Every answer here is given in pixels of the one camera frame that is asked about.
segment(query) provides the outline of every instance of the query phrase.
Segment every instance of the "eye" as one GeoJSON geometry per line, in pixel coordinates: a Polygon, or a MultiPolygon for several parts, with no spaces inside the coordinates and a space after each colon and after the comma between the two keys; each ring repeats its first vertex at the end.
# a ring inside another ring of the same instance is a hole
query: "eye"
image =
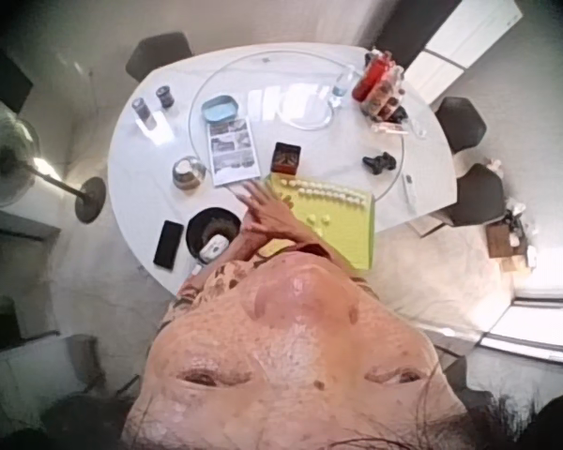
{"type": "Polygon", "coordinates": [[[399,384],[412,383],[412,382],[417,382],[419,380],[421,380],[421,376],[418,373],[412,370],[407,370],[406,372],[401,373],[398,383],[399,384]]]}
{"type": "Polygon", "coordinates": [[[189,373],[183,378],[188,383],[201,384],[202,386],[216,386],[217,382],[207,373],[189,373]]]}
{"type": "Polygon", "coordinates": [[[365,375],[365,380],[378,384],[406,384],[418,382],[425,378],[425,374],[413,368],[398,368],[390,372],[371,370],[365,375]]]}
{"type": "Polygon", "coordinates": [[[209,369],[192,369],[177,374],[179,380],[209,387],[229,387],[246,383],[251,379],[250,373],[219,373],[209,369]]]}

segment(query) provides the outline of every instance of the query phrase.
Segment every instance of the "booklet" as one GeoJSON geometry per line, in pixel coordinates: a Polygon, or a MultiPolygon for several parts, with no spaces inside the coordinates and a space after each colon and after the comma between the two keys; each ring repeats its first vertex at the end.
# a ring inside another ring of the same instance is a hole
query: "booklet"
{"type": "Polygon", "coordinates": [[[208,124],[206,129],[215,186],[261,176],[251,124],[246,118],[217,125],[208,124]]]}

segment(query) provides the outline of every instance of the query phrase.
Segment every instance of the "black bowl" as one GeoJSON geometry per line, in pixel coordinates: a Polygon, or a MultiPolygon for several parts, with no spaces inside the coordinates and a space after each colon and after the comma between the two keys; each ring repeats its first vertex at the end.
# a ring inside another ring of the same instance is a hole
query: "black bowl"
{"type": "Polygon", "coordinates": [[[234,213],[223,208],[207,208],[188,222],[186,243],[190,255],[201,263],[200,250],[216,234],[221,234],[232,242],[240,233],[241,221],[234,213]]]}

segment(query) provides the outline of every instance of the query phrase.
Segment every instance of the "hand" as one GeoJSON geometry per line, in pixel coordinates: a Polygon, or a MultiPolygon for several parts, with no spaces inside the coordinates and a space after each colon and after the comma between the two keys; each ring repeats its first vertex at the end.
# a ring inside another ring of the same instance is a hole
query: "hand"
{"type": "Polygon", "coordinates": [[[254,220],[248,221],[245,230],[260,233],[269,239],[291,239],[302,242],[311,236],[311,229],[300,222],[287,204],[278,199],[267,184],[264,187],[253,181],[243,187],[250,196],[237,194],[237,199],[248,206],[249,214],[254,220]]]}
{"type": "Polygon", "coordinates": [[[270,239],[260,232],[251,231],[251,226],[255,221],[254,214],[248,210],[242,219],[239,238],[242,239],[245,245],[258,250],[264,247],[270,239]]]}

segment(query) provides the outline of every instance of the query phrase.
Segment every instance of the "standing fan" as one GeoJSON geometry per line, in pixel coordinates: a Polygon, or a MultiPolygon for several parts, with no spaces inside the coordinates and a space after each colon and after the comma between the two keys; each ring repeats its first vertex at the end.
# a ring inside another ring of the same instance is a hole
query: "standing fan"
{"type": "Polygon", "coordinates": [[[94,221],[106,199],[104,181],[95,176],[79,190],[74,189],[38,170],[34,161],[39,157],[38,150],[39,138],[31,125],[10,117],[0,119],[0,207],[19,200],[39,176],[77,197],[75,214],[81,222],[94,221]]]}

